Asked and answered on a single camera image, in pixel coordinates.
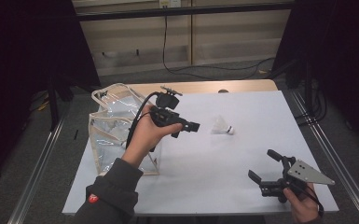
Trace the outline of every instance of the clear plastic bag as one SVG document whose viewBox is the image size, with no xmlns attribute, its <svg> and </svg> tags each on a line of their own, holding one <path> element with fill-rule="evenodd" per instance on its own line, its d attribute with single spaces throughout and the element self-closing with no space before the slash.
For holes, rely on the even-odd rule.
<svg viewBox="0 0 359 224">
<path fill-rule="evenodd" d="M 94 91 L 91 97 L 101 106 L 90 114 L 89 135 L 98 174 L 104 175 L 124 154 L 129 129 L 145 97 L 124 84 Z M 139 169 L 145 175 L 159 174 L 160 152 L 161 143 L 142 161 Z"/>
</svg>

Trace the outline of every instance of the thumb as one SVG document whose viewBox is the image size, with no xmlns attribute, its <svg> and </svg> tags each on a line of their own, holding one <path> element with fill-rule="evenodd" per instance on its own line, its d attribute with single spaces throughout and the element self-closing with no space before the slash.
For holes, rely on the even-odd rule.
<svg viewBox="0 0 359 224">
<path fill-rule="evenodd" d="M 182 130 L 182 124 L 181 123 L 174 123 L 165 127 L 160 128 L 161 134 L 163 136 L 170 134 L 170 133 L 177 133 Z"/>
<path fill-rule="evenodd" d="M 290 188 L 285 188 L 283 190 L 284 196 L 286 196 L 287 200 L 292 204 L 295 208 L 299 208 L 301 206 L 301 202 L 296 196 L 296 194 L 290 190 Z"/>
</svg>

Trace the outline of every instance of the hand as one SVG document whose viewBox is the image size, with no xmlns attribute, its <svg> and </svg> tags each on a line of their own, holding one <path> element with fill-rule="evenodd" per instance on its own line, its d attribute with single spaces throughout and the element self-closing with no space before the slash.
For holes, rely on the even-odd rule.
<svg viewBox="0 0 359 224">
<path fill-rule="evenodd" d="M 146 105 L 142 110 L 144 116 L 138 120 L 130 145 L 121 157 L 122 160 L 134 167 L 139 167 L 149 150 L 155 147 L 162 137 L 182 130 L 181 123 L 175 123 L 166 127 L 156 126 L 150 115 L 146 114 L 150 111 L 151 106 Z"/>
<path fill-rule="evenodd" d="M 313 190 L 312 183 L 308 183 L 307 185 Z M 306 189 L 310 195 L 316 196 L 312 190 L 309 188 Z M 292 217 L 295 223 L 308 222 L 318 217 L 318 204 L 311 198 L 303 194 L 297 197 L 290 188 L 284 189 L 283 194 L 292 206 Z"/>
</svg>

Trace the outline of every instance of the red logo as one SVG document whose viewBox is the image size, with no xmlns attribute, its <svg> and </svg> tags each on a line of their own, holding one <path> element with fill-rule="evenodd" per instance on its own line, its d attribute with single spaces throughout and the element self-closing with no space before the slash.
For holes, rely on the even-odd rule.
<svg viewBox="0 0 359 224">
<path fill-rule="evenodd" d="M 95 194 L 91 194 L 89 196 L 89 203 L 96 203 L 98 201 L 98 197 Z"/>
</svg>

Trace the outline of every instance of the wall outlet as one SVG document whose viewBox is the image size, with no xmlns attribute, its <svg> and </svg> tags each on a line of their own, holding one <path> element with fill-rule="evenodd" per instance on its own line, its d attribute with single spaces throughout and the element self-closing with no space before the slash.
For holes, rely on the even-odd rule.
<svg viewBox="0 0 359 224">
<path fill-rule="evenodd" d="M 159 8 L 170 7 L 170 0 L 159 0 Z"/>
<path fill-rule="evenodd" d="M 181 7 L 181 0 L 170 0 L 170 7 Z"/>
</svg>

